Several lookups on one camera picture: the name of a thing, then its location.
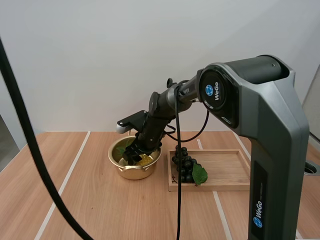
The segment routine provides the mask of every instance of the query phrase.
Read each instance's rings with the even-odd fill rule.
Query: wooden tray
[[[249,191],[250,166],[238,149],[235,150],[189,150],[188,154],[196,159],[207,171],[208,179],[200,186],[194,183],[182,183],[182,191]],[[168,182],[169,192],[177,192],[178,172],[171,158],[175,150],[168,150]]]

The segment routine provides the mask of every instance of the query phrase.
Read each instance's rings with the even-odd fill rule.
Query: grape cluster
[[[174,164],[178,165],[178,145],[175,146],[175,154],[171,159]],[[183,146],[181,148],[181,182],[192,184],[194,183],[194,178],[192,172],[194,170],[194,164],[198,164],[197,160],[188,155],[187,148]]]

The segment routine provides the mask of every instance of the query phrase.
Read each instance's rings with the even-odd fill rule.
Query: pot handle
[[[124,166],[123,168],[119,167],[119,170],[123,173],[125,171],[132,170],[132,169],[143,170],[143,167],[142,166]]]

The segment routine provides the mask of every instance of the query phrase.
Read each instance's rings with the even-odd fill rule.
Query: white line on table
[[[200,139],[197,139],[196,141],[198,142],[199,149],[203,150],[204,148],[202,147]],[[220,219],[221,219],[222,226],[224,229],[225,237],[227,240],[232,240],[231,232],[230,232],[228,222],[227,222],[227,219],[226,219],[226,216],[224,213],[224,209],[221,206],[221,202],[220,202],[218,193],[216,191],[213,191],[213,196],[214,196],[216,207],[218,208],[218,211],[219,211],[219,215],[220,215]]]
[[[295,231],[295,236],[296,236],[297,239],[303,239],[303,237],[301,236],[301,234],[298,231],[298,229]]]
[[[235,138],[238,140],[239,144],[241,145],[243,151],[245,152],[246,156],[249,158],[249,160],[251,161],[251,155],[250,153],[248,152],[247,148],[245,147],[245,145],[243,144],[243,142],[241,141],[240,137],[235,133],[233,132]],[[301,236],[300,232],[298,231],[298,229],[295,231],[295,236],[298,238],[298,239],[301,239],[303,240],[303,237]]]
[[[79,157],[80,157],[80,155],[81,155],[81,153],[82,153],[82,151],[83,151],[83,149],[84,149],[84,147],[85,147],[85,145],[86,145],[86,143],[87,143],[87,140],[88,140],[88,138],[89,138],[89,136],[90,136],[90,133],[91,133],[91,131],[88,131],[88,132],[87,132],[87,134],[86,134],[86,136],[85,136],[85,138],[84,138],[84,140],[83,140],[83,143],[82,143],[82,145],[81,145],[81,147],[80,147],[77,155],[75,156],[75,158],[74,158],[74,160],[73,160],[73,163],[71,164],[68,173],[66,174],[66,176],[65,176],[65,178],[64,178],[64,180],[63,180],[63,183],[62,183],[62,185],[61,185],[61,187],[60,187],[60,189],[59,189],[59,192],[58,192],[60,196],[61,196],[61,194],[63,193],[63,191],[64,191],[64,189],[65,189],[65,187],[66,187],[66,185],[67,185],[67,183],[68,183],[68,180],[69,180],[69,178],[70,178],[70,176],[71,176],[71,173],[72,173],[72,171],[74,170],[74,168],[75,168],[75,166],[76,166],[76,164],[77,164],[77,161],[78,161],[78,159],[79,159]],[[49,222],[49,220],[50,220],[50,218],[51,218],[51,215],[52,215],[52,213],[54,212],[55,208],[56,208],[56,205],[55,205],[55,203],[53,202],[52,205],[51,205],[51,207],[50,207],[50,209],[49,209],[49,211],[48,211],[48,213],[46,214],[46,216],[45,216],[45,218],[44,218],[44,220],[43,220],[43,223],[42,223],[42,225],[41,225],[38,233],[36,234],[34,240],[39,240],[39,239],[41,238],[42,233],[45,231],[45,228],[46,228],[46,226],[47,226],[47,224],[48,224],[48,222]]]

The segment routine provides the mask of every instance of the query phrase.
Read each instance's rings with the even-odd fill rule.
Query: blue circular logo
[[[205,87],[205,93],[210,97],[214,94],[214,88],[211,85]]]
[[[253,218],[253,222],[258,228],[262,228],[262,222],[256,216]]]

